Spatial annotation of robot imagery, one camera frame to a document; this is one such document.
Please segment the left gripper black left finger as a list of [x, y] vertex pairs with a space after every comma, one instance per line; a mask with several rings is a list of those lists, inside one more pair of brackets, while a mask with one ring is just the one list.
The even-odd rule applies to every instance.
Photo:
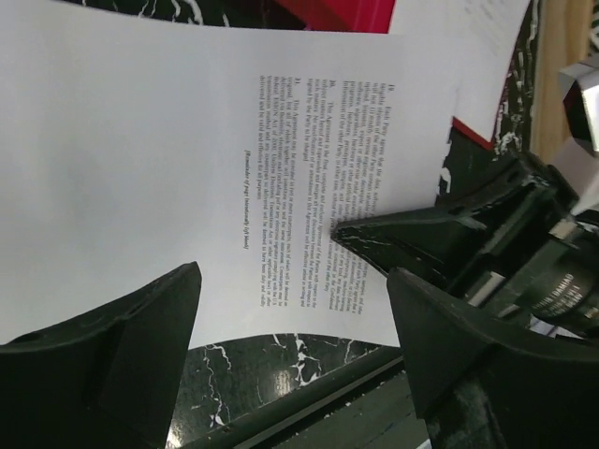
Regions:
[[184, 264], [2, 345], [2, 447], [164, 447], [200, 288]]

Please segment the white paper sheet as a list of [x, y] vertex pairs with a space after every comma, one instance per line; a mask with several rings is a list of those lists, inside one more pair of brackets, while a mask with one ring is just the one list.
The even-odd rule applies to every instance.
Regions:
[[1, 339], [187, 262], [191, 346], [398, 344], [340, 221], [434, 202], [460, 71], [431, 36], [176, 24], [1, 5]]

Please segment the red plastic folder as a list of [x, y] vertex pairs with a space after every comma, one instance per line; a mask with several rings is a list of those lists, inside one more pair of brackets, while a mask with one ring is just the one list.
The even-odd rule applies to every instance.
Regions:
[[277, 5], [311, 30], [439, 38], [463, 73], [454, 126], [483, 148], [491, 148], [501, 89], [485, 80], [494, 73], [492, 56], [471, 29], [472, 2], [279, 1]]

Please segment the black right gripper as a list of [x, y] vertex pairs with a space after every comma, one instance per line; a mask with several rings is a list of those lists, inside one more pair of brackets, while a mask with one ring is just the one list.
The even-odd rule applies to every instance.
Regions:
[[491, 165], [434, 207], [337, 224], [334, 241], [384, 275], [404, 268], [487, 314], [598, 334], [598, 215], [530, 155]]

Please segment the white printed top paper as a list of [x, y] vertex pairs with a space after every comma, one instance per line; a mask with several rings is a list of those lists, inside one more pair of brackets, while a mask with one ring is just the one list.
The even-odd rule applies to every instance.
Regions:
[[389, 32], [437, 39], [462, 78], [454, 126], [491, 147], [496, 115], [528, 1], [397, 1]]

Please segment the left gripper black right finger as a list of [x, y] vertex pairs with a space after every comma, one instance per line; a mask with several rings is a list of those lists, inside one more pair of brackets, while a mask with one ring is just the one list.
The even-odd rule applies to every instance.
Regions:
[[597, 346], [494, 318], [402, 268], [387, 290], [432, 447], [597, 447]]

